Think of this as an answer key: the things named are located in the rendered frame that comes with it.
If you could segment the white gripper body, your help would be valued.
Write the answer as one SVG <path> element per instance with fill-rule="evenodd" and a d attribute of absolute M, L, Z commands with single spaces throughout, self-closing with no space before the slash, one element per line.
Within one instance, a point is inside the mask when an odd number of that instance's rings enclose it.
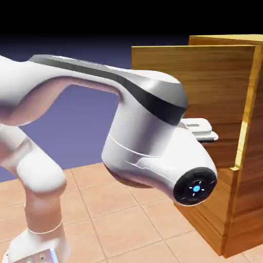
<path fill-rule="evenodd" d="M 199 142 L 214 142 L 219 139 L 219 136 L 213 131 L 207 119 L 182 118 L 180 123 L 191 131 Z"/>

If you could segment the light wood cabinet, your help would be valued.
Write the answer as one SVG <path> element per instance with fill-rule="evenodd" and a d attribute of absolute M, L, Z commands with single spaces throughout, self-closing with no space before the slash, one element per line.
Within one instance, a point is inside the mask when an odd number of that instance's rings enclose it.
<path fill-rule="evenodd" d="M 252 44 L 260 57 L 252 70 L 235 166 L 239 169 L 222 256 L 263 245 L 263 34 L 195 35 L 191 45 Z"/>

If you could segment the small wood cabinet door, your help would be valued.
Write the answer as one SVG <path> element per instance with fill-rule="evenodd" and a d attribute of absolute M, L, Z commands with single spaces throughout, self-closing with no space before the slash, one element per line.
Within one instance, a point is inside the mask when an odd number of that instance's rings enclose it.
<path fill-rule="evenodd" d="M 222 255 L 227 238 L 239 169 L 221 168 L 212 194 L 195 206 L 174 204 L 211 248 Z"/>

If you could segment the large wood cabinet door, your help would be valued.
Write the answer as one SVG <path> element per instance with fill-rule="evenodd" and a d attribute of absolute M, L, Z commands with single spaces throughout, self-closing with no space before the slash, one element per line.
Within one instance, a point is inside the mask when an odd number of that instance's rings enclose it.
<path fill-rule="evenodd" d="M 183 85 L 186 118 L 205 118 L 219 140 L 205 144 L 217 168 L 234 167 L 252 70 L 260 57 L 254 45 L 133 46 L 132 69 L 162 71 Z"/>

